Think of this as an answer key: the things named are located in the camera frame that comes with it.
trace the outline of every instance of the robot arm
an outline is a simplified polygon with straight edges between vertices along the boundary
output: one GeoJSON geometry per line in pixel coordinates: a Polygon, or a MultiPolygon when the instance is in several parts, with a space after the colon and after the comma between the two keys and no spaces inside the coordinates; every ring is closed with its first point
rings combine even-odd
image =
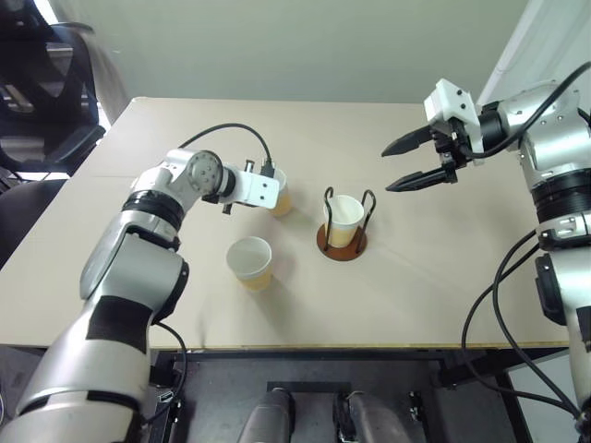
{"type": "Polygon", "coordinates": [[[541,84],[486,105],[476,115],[468,92],[440,80],[425,100],[428,126],[395,140],[382,156],[434,141],[441,167],[410,174],[387,187],[403,192],[455,183],[456,170],[470,161],[504,147],[519,150],[537,210],[538,242],[546,251],[536,260],[540,302],[545,316],[569,331],[574,390],[583,411],[581,426],[587,427],[582,433],[591,434],[591,121],[578,109],[578,90],[565,89],[524,132],[524,123],[558,88],[562,85],[541,84]],[[512,138],[517,143],[507,143],[512,138]]]}
{"type": "Polygon", "coordinates": [[[2,441],[131,442],[150,374],[148,330],[170,315],[188,265],[178,231],[199,199],[274,207],[279,183],[213,152],[171,150],[132,185],[80,279],[80,316],[48,349],[2,441]]]}

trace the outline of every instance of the white paper cup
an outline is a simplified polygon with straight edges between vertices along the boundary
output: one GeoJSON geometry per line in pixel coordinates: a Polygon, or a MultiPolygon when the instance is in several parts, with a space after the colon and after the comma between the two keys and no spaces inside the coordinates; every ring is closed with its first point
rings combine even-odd
{"type": "Polygon", "coordinates": [[[262,291],[271,282],[271,257],[267,242],[259,237],[246,237],[230,246],[225,259],[250,291],[262,291]]]}
{"type": "Polygon", "coordinates": [[[279,197],[277,197],[275,208],[269,210],[269,212],[275,217],[281,217],[291,210],[292,199],[289,197],[287,176],[285,173],[281,169],[275,168],[275,176],[273,178],[279,182],[279,197]]]}
{"type": "MultiPolygon", "coordinates": [[[[357,226],[365,211],[359,201],[351,196],[334,196],[329,198],[332,209],[332,226],[329,245],[332,247],[346,247],[351,243],[357,226]]],[[[327,231],[329,212],[324,205],[324,233],[327,231]]]]}

